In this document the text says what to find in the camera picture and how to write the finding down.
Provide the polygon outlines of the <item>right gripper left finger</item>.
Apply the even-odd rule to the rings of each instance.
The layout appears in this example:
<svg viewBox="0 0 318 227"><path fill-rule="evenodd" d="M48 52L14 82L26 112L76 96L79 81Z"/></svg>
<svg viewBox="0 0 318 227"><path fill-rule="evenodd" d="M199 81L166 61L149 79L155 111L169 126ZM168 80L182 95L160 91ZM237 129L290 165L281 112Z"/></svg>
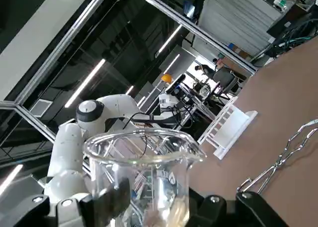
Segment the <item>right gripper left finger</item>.
<svg viewBox="0 0 318 227"><path fill-rule="evenodd" d="M66 198L56 204L46 195L25 198L0 220L2 227L105 227L126 211L131 201L128 179L97 196Z"/></svg>

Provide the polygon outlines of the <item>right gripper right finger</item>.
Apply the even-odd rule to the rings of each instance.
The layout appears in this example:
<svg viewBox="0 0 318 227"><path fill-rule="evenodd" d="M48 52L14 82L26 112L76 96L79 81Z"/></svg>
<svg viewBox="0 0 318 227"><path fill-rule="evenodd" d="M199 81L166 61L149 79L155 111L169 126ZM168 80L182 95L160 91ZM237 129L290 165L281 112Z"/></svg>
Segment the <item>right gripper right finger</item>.
<svg viewBox="0 0 318 227"><path fill-rule="evenodd" d="M233 200L202 196L189 189L190 227L287 227L288 224L256 192L237 192Z"/></svg>

